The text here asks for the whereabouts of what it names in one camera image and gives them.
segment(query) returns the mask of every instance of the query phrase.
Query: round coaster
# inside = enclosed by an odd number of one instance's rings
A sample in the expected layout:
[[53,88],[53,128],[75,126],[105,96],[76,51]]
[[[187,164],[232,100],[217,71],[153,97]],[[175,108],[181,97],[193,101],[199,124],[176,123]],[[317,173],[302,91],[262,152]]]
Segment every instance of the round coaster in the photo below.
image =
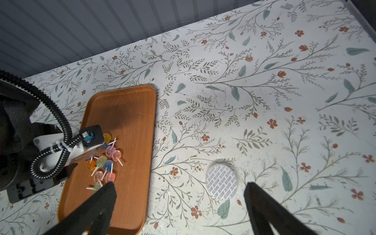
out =
[[223,164],[215,164],[206,174],[206,188],[219,200],[228,200],[236,194],[238,181],[232,169]]

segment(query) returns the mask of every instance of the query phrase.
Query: black cable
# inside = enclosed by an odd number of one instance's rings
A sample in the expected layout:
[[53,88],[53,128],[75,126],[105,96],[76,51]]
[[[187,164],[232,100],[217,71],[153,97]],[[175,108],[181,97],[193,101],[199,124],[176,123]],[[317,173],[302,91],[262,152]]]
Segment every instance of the black cable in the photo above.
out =
[[[51,111],[52,115],[58,121],[64,134],[63,142],[67,146],[74,147],[77,143],[83,140],[83,136],[81,134],[78,134],[74,138],[72,138],[72,129],[67,118],[61,112],[59,107],[51,100],[51,98],[40,91],[36,86],[3,70],[0,70],[0,79],[24,89],[25,91],[36,97],[39,101],[44,103],[44,105]],[[65,164],[67,163],[70,154],[70,152],[65,147],[63,147],[63,151],[56,166],[51,171],[43,172],[40,170],[40,162],[43,158],[51,153],[52,151],[50,150],[50,148],[40,151],[39,156],[33,160],[30,167],[30,173],[32,176],[38,179],[51,179],[62,171],[62,169],[65,167]]]

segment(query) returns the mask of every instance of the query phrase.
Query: gray wall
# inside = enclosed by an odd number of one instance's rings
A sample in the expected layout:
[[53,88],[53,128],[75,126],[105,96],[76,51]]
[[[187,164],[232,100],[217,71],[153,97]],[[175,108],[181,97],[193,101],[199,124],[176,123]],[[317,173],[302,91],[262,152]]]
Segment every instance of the gray wall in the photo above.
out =
[[20,77],[255,0],[1,0],[0,69]]

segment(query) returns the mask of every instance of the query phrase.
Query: floral pattern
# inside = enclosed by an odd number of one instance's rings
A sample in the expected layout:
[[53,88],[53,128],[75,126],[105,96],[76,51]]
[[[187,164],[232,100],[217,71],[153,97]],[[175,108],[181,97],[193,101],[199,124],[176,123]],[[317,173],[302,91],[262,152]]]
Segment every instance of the floral pattern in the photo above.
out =
[[[252,234],[243,198],[250,181],[318,234],[370,234],[375,57],[375,43],[341,1],[266,0],[26,80],[75,128],[93,94],[155,88],[140,234],[176,227],[186,234]],[[57,123],[43,105],[32,121]],[[205,185],[217,163],[239,179],[227,201]],[[42,234],[55,225],[63,185],[15,204],[1,192],[0,233]]]

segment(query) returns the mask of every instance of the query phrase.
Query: orange tray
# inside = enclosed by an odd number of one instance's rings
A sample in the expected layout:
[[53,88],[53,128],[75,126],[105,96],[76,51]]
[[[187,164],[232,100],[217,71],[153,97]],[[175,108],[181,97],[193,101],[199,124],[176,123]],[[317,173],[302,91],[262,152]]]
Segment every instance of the orange tray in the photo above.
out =
[[[116,137],[114,146],[121,151],[124,163],[123,167],[114,164],[117,199],[108,234],[138,234],[145,223],[155,107],[156,93],[148,85],[97,93],[86,107],[81,128],[99,124],[112,139]],[[82,159],[65,182],[58,221],[92,195],[92,190],[86,189],[89,185],[94,185],[93,177]]]

